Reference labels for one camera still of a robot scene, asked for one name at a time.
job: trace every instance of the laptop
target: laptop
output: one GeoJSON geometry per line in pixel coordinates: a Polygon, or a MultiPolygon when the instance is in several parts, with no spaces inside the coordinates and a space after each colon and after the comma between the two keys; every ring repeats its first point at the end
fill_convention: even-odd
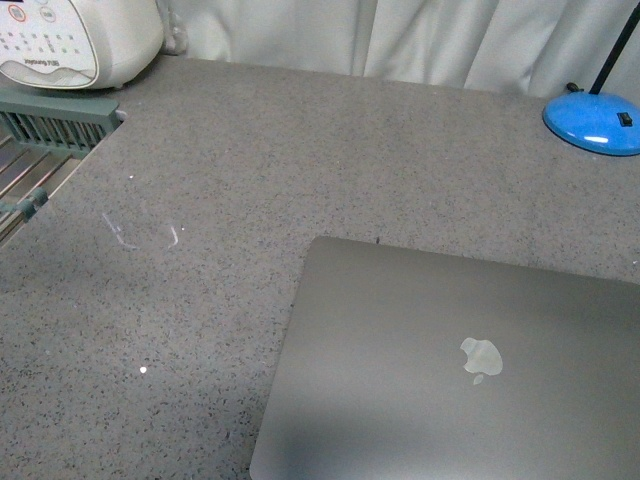
{"type": "Polygon", "coordinates": [[[640,285],[317,238],[250,474],[640,478],[640,285]]]}

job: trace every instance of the white curtain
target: white curtain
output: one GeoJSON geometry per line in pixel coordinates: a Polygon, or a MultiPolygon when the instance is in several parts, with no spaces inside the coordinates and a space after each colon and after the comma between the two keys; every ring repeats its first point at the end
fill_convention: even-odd
{"type": "MultiPolygon", "coordinates": [[[[161,0],[195,58],[550,97],[589,89],[637,0],[161,0]]],[[[640,104],[640,27],[604,91],[640,104]]]]}

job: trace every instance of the desk lamp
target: desk lamp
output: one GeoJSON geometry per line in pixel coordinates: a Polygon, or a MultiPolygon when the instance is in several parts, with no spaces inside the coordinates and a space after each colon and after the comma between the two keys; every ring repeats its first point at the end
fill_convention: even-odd
{"type": "Polygon", "coordinates": [[[545,107],[544,123],[563,140],[605,155],[640,154],[640,109],[622,97],[600,93],[638,21],[640,3],[631,13],[588,93],[575,83],[569,83],[570,93],[551,100],[545,107]]]}

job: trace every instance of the speckled gray countertop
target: speckled gray countertop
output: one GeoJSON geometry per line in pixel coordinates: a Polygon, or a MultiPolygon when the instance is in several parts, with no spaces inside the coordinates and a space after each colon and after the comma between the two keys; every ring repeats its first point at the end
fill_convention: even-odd
{"type": "Polygon", "coordinates": [[[0,252],[1,478],[248,478],[317,235],[640,283],[640,158],[544,100],[179,58],[109,95],[0,252]]]}

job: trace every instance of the control panel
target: control panel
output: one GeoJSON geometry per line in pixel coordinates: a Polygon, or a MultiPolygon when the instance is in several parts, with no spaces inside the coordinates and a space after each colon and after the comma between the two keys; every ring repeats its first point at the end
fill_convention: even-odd
{"type": "Polygon", "coordinates": [[[28,84],[91,84],[97,59],[71,1],[0,0],[0,70],[28,84]]]}

